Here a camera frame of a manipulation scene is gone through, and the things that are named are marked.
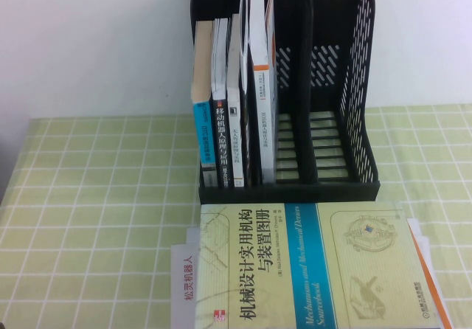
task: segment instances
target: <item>book spine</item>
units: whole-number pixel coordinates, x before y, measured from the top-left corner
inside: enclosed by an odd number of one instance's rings
[[[235,187],[244,187],[243,153],[241,150],[243,148],[241,134],[241,107],[239,101],[228,100],[228,110],[233,179],[235,180]]]
[[[248,109],[248,97],[247,94],[241,94],[241,116],[242,121],[242,132],[243,132],[243,148],[244,148],[244,176],[246,177],[246,184],[248,187],[252,186],[252,172],[251,172],[251,140],[249,133],[249,109]]]
[[[217,187],[215,143],[213,142],[212,114],[209,102],[194,104],[193,116],[197,130],[204,185],[205,187]]]
[[[259,131],[260,166],[263,184],[275,182],[275,152],[273,134],[272,96],[268,67],[254,68],[254,87],[257,106],[257,128]]]
[[[216,150],[218,152],[218,169],[220,186],[233,185],[231,161],[231,148],[229,144],[228,109],[226,100],[213,100],[213,113],[215,116]]]

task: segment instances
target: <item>red logo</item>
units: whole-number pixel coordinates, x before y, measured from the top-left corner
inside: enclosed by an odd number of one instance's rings
[[[213,311],[213,318],[215,322],[222,322],[226,319],[226,311],[224,309],[215,309]]]

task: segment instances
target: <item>book title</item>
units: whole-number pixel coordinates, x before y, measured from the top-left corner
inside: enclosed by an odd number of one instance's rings
[[[270,272],[272,265],[271,221],[268,209],[242,209],[238,214],[239,220],[239,287],[240,287],[240,317],[253,320],[257,317],[255,271]]]
[[[319,283],[311,283],[308,279],[308,267],[307,258],[305,253],[305,241],[303,239],[303,227],[302,227],[302,216],[300,215],[300,208],[295,207],[295,230],[298,233],[298,261],[299,266],[302,269],[304,289],[305,289],[305,323],[307,325],[326,326],[325,324],[325,311],[323,310],[322,292]],[[313,287],[315,296],[312,297],[311,287]],[[316,310],[313,311],[313,300],[316,302]]]

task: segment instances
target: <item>orange stripe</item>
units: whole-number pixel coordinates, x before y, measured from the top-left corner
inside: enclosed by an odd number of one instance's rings
[[[254,66],[255,71],[267,71],[268,70],[268,65],[257,65]]]
[[[410,228],[410,232],[412,233],[414,247],[416,248],[416,252],[418,253],[418,257],[420,258],[421,267],[423,268],[423,272],[425,273],[426,283],[428,283],[429,292],[431,292],[431,296],[433,297],[434,304],[436,305],[436,309],[440,314],[442,325],[444,325],[444,329],[452,329],[452,325],[449,322],[448,315],[445,312],[443,302],[441,302],[440,294],[437,291],[436,286],[434,285],[433,277],[431,276],[431,273],[429,272],[428,266],[426,265],[423,255],[421,254],[420,247],[418,246],[418,243],[416,242],[416,239],[414,238],[414,234],[411,228]]]

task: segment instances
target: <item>grid pattern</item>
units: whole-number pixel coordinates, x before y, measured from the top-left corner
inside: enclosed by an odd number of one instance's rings
[[[192,116],[33,120],[1,207],[0,321],[168,328],[197,170]]]
[[[367,109],[378,200],[418,218],[472,328],[472,105]],[[0,320],[168,328],[170,245],[199,221],[191,116],[34,120],[1,206]]]
[[[379,201],[399,201],[429,237],[454,327],[472,328],[472,105],[367,109]]]

